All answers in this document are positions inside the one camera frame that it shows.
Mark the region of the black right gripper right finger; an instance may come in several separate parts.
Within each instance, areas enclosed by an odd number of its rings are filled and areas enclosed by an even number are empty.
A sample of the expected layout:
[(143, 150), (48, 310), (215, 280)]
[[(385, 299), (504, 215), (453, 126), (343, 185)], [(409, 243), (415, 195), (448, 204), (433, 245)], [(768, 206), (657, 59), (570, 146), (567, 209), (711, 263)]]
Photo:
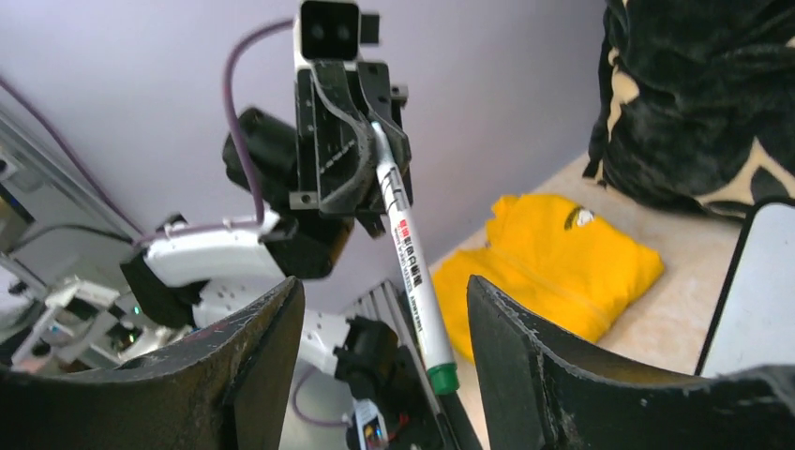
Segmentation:
[(480, 276), (467, 287), (494, 449), (790, 449), (794, 369), (701, 378), (602, 349)]

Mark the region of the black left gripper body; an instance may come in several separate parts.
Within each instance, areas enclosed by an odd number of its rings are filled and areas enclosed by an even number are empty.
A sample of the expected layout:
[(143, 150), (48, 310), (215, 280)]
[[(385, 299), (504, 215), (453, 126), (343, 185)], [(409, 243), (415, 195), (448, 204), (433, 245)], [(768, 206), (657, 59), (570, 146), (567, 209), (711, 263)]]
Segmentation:
[(297, 186), (291, 208), (356, 219), (369, 236), (384, 235), (371, 125), (381, 125), (410, 188), (412, 151), (402, 123), (407, 87), (392, 83), (384, 61), (322, 60), (297, 71), (294, 93)]

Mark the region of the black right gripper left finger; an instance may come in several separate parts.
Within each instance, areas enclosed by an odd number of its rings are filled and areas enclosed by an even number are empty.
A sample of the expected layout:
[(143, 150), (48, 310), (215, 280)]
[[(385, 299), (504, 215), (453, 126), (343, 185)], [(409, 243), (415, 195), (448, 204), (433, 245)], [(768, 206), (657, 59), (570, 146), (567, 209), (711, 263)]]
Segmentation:
[(289, 278), (247, 307), (112, 369), (1, 371), (5, 449), (276, 449), (305, 311)]

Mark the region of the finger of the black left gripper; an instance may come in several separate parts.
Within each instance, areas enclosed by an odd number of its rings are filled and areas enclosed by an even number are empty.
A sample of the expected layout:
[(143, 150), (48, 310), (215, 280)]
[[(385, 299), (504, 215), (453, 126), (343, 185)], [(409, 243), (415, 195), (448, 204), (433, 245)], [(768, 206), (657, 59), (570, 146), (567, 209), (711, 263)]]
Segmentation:
[(327, 216), (351, 216), (373, 178), (373, 132), (353, 100), (342, 62), (313, 63), (311, 80), (319, 209)]
[(407, 88), (391, 83), (389, 68), (384, 62), (358, 61), (356, 69), (362, 95), (367, 104), (367, 118), (381, 124), (391, 144), (408, 198), (411, 199), (413, 197), (410, 169), (412, 152), (408, 134), (402, 127), (401, 117), (401, 109), (408, 98)]

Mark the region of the white marker pen body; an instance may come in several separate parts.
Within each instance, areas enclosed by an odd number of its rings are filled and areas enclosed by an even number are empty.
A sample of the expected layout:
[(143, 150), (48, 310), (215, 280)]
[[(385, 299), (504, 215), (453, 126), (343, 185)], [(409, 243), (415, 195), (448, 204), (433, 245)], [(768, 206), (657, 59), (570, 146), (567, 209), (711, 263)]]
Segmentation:
[(414, 224), (407, 189), (385, 130), (378, 122), (373, 122), (371, 127), (376, 144), (377, 180), (423, 368), (435, 395), (454, 394), (459, 389), (458, 366)]

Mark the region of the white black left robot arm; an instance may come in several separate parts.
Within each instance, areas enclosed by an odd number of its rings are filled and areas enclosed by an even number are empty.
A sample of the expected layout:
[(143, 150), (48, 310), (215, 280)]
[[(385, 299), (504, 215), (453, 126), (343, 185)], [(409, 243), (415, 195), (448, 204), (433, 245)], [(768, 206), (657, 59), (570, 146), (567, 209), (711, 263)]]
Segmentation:
[(125, 277), (137, 298), (200, 284), (194, 320), (215, 325), (231, 310), (211, 289), (248, 276), (325, 276), (347, 241), (350, 218), (386, 216), (405, 288), (397, 311), (409, 333), (363, 316), (310, 310), (297, 355), (349, 387), (351, 448), (440, 449), (434, 379), (453, 361), (412, 216), (411, 151), (400, 119), (407, 97), (385, 63), (362, 60), (301, 67), (297, 96), (300, 134), (316, 148), (310, 205), (320, 221), (336, 222), (333, 235), (303, 240), (296, 217), (273, 210), (217, 227), (168, 223), (123, 264)]

